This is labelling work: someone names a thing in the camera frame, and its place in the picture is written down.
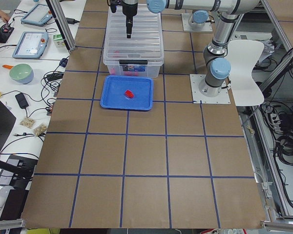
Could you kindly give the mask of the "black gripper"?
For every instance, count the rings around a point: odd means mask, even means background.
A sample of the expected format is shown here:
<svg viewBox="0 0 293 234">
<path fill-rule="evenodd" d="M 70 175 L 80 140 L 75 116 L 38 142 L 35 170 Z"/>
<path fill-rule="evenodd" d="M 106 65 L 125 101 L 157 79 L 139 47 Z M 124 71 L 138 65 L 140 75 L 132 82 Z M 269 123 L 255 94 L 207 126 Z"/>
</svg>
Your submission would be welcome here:
<svg viewBox="0 0 293 234">
<path fill-rule="evenodd" d="M 126 38 L 130 39 L 133 27 L 133 17 L 137 14 L 138 0 L 122 0 L 122 11 L 126 16 Z"/>
</svg>

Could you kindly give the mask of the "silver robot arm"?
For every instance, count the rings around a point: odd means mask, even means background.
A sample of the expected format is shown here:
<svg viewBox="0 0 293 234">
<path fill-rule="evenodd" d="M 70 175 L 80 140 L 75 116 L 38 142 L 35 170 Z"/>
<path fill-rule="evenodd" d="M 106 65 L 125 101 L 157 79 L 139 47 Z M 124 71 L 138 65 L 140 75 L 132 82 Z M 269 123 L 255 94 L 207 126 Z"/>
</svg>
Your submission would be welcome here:
<svg viewBox="0 0 293 234">
<path fill-rule="evenodd" d="M 147 0 L 150 12 L 160 13 L 166 8 L 174 10 L 207 10 L 220 12 L 220 19 L 212 41 L 204 50 L 208 73 L 200 82 L 199 90 L 207 97 L 219 94 L 224 80 L 229 76 L 231 65 L 224 58 L 229 40 L 238 26 L 240 15 L 258 5 L 257 0 Z"/>
<path fill-rule="evenodd" d="M 192 27 L 203 27 L 206 23 L 215 23 L 214 19 L 209 19 L 209 13 L 205 10 L 193 11 L 188 23 Z"/>
</svg>

